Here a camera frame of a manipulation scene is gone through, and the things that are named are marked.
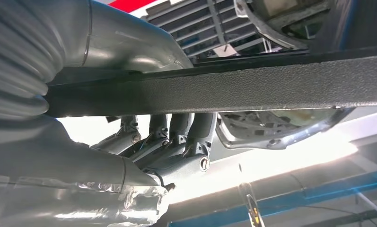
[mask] bolt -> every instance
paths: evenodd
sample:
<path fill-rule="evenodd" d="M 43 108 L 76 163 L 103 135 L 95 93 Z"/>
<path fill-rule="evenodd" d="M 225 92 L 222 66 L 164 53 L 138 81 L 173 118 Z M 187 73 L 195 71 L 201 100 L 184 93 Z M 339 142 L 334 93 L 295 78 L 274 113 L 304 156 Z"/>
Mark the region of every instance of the bolt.
<path fill-rule="evenodd" d="M 206 172 L 208 171 L 209 169 L 209 164 L 210 164 L 210 161 L 209 161 L 209 158 L 207 156 L 204 156 L 200 159 L 200 167 L 201 167 L 201 171 L 203 172 Z"/>
<path fill-rule="evenodd" d="M 132 143 L 138 143 L 139 141 L 141 140 L 141 136 L 140 135 L 133 135 L 132 136 Z"/>

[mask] bright light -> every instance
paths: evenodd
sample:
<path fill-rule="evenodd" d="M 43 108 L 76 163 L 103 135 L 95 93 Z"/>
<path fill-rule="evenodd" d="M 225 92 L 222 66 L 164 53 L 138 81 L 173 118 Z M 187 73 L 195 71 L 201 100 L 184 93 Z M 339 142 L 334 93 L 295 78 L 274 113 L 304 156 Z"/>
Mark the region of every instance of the bright light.
<path fill-rule="evenodd" d="M 56 218 L 66 218 L 66 219 L 69 219 L 69 218 L 72 218 L 72 219 L 75 219 L 75 218 L 98 218 L 98 217 L 101 217 L 101 216 L 103 216 L 103 214 L 101 213 L 100 210 L 98 212 L 72 212 L 72 213 L 68 213 L 68 214 L 55 215 Z"/>
<path fill-rule="evenodd" d="M 337 133 L 320 133 L 289 146 L 286 150 L 254 149 L 212 162 L 210 170 L 195 179 L 179 183 L 170 194 L 177 203 L 293 170 L 326 163 L 355 153 L 357 148 Z M 241 164 L 244 174 L 238 169 Z M 222 166 L 212 171 L 213 166 Z"/>

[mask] aluminum foil wrap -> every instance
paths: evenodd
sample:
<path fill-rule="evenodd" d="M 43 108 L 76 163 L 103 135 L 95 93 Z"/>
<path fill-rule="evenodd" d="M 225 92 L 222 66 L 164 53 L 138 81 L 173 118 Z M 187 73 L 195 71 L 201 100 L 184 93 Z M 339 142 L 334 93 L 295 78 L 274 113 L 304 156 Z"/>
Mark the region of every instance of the aluminum foil wrap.
<path fill-rule="evenodd" d="M 0 176 L 0 227 L 146 227 L 167 208 L 161 186 Z"/>

